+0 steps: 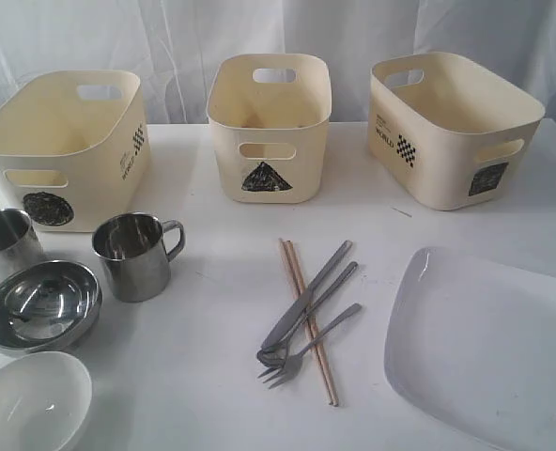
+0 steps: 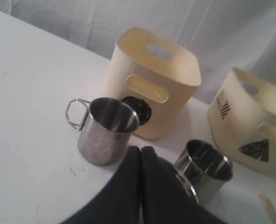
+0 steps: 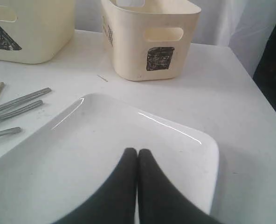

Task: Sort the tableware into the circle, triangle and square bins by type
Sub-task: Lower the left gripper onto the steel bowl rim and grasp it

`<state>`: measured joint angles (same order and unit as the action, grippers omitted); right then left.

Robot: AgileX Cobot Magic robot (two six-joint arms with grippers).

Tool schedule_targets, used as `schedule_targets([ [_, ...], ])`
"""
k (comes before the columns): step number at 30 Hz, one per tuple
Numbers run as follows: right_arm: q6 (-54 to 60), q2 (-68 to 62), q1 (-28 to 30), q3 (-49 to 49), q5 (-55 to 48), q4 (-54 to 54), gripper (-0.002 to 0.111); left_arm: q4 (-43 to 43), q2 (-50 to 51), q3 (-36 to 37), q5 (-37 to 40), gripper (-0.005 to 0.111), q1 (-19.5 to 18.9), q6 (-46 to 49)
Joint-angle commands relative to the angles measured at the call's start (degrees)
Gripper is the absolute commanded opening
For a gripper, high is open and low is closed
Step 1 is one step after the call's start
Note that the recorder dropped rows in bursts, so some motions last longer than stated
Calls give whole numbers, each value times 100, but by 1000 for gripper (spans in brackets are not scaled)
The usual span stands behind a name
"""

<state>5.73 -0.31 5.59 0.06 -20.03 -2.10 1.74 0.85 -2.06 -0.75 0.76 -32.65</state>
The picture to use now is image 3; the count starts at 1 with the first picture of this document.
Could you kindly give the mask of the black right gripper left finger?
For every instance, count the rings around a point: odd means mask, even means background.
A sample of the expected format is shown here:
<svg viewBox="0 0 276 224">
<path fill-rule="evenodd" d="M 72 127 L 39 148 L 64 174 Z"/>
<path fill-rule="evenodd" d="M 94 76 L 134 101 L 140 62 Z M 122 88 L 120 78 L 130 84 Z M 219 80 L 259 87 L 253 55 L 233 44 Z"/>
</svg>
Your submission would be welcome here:
<svg viewBox="0 0 276 224">
<path fill-rule="evenodd" d="M 138 153 L 126 148 L 106 181 L 79 207 L 56 224 L 135 223 Z"/>
</svg>

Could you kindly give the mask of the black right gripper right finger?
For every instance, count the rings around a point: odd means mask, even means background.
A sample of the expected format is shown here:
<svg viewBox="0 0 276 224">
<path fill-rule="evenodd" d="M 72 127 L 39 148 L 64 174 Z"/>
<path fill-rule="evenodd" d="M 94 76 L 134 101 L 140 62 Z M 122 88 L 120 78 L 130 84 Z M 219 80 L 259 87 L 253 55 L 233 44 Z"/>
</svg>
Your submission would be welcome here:
<svg viewBox="0 0 276 224">
<path fill-rule="evenodd" d="M 138 153 L 138 212 L 141 224 L 217 224 L 169 181 L 151 151 Z"/>
</svg>

